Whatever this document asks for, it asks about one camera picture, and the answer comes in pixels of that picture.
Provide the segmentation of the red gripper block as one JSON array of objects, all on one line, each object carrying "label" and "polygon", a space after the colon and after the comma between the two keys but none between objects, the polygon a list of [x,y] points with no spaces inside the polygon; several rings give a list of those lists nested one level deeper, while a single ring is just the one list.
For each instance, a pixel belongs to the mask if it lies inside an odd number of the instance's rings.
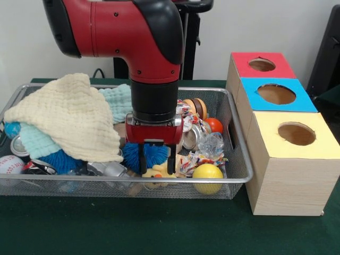
[{"label": "red gripper block", "polygon": [[147,158],[145,143],[163,143],[169,148],[167,172],[172,175],[176,172],[176,144],[179,144],[183,133],[183,117],[175,115],[165,123],[144,123],[127,114],[125,118],[126,140],[138,143],[139,167],[141,175],[147,172]]}]

